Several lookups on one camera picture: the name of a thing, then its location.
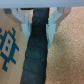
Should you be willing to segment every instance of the speckled surface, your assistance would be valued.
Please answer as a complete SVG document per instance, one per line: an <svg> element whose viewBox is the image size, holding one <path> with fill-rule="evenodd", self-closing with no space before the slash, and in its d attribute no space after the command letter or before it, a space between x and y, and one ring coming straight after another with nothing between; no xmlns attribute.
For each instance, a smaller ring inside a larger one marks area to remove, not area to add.
<svg viewBox="0 0 84 84"><path fill-rule="evenodd" d="M84 84L84 7L73 7L54 35L46 84Z"/></svg>

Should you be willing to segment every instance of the black fabric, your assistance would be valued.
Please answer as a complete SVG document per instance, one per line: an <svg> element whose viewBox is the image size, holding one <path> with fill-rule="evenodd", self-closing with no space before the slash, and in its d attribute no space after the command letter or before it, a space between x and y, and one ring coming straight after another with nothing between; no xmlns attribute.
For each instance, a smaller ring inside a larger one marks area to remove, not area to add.
<svg viewBox="0 0 84 84"><path fill-rule="evenodd" d="M32 32L28 41L20 84L45 84L49 8L34 9Z"/></svg>

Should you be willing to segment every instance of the blue symbol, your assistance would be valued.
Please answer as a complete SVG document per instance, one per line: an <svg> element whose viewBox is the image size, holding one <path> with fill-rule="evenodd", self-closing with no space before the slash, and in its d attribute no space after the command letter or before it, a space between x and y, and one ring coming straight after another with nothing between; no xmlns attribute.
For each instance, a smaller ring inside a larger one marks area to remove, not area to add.
<svg viewBox="0 0 84 84"><path fill-rule="evenodd" d="M10 62L10 60L16 64L16 61L14 60L13 56L15 53L15 49L19 51L18 46L16 45L15 41L15 29L12 28L13 34L10 31L5 31L4 36L0 34L0 39L1 45L0 45L0 50L1 50L1 56L4 58L4 64L3 64L3 70L7 72L8 67L6 67L6 64Z"/></svg>

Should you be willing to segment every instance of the blue logo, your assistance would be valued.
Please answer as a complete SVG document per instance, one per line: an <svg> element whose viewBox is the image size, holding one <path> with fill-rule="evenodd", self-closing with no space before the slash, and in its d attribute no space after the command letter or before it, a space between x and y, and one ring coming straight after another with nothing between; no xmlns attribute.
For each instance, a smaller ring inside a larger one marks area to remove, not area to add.
<svg viewBox="0 0 84 84"><path fill-rule="evenodd" d="M4 58L4 64L2 69L7 72L8 67L6 67L6 64L10 62L10 60L16 64L16 61L14 60L13 56L15 53L15 49L19 51L18 46L16 45L15 41L15 29L12 28L13 34L10 31L5 31L4 36L1 35L2 29L0 28L0 50L1 50L1 56Z"/></svg>

